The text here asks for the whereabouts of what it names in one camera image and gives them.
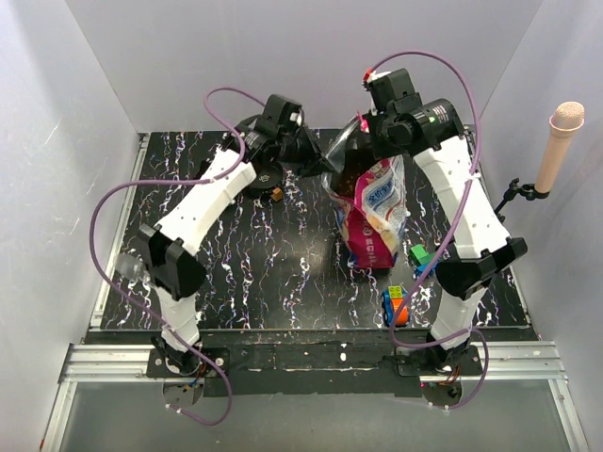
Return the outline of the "pink pet food bag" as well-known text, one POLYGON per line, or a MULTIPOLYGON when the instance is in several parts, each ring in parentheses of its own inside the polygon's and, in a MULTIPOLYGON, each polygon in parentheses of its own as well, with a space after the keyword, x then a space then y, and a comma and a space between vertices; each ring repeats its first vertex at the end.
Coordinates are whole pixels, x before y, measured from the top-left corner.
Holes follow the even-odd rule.
POLYGON ((359 268, 391 268, 407 218, 403 157, 374 155, 367 120, 353 117, 331 143, 334 167, 321 183, 334 202, 335 223, 359 268))

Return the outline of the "clear plastic scoop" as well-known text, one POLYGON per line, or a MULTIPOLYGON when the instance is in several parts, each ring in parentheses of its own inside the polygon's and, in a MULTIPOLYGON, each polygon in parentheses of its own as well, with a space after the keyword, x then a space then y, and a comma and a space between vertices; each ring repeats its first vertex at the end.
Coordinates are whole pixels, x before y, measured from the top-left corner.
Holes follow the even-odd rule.
POLYGON ((152 265, 143 262, 131 254, 120 253, 117 256, 115 271, 130 282, 140 282, 156 288, 152 270, 152 265))

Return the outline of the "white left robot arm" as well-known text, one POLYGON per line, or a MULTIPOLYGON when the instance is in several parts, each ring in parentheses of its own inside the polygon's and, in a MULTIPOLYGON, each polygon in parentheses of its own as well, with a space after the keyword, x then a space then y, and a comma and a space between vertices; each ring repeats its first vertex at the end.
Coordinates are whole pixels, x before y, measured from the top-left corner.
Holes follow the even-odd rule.
POLYGON ((261 114, 241 121, 223 141, 202 183, 155 225, 140 226, 141 265, 167 322, 153 344, 171 372, 188 377, 201 366, 192 346, 200 337, 195 299, 206 271, 196 254, 207 232, 239 193, 275 197, 286 168, 300 177, 333 169, 305 123, 302 105, 272 94, 261 114))

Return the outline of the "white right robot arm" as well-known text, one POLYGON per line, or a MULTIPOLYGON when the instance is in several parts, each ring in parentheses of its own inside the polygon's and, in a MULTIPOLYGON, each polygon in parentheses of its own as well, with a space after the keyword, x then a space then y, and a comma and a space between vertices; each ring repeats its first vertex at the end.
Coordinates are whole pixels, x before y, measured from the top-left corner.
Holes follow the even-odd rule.
POLYGON ((425 344, 410 352, 444 375, 468 348, 473 318, 492 279, 528 247, 524 238, 510 235, 489 202, 472 168, 477 148, 469 144, 450 101, 424 103, 405 69, 370 71, 364 85, 372 99, 366 120, 375 155, 409 155, 448 219, 453 253, 435 268, 442 289, 439 308, 425 344))

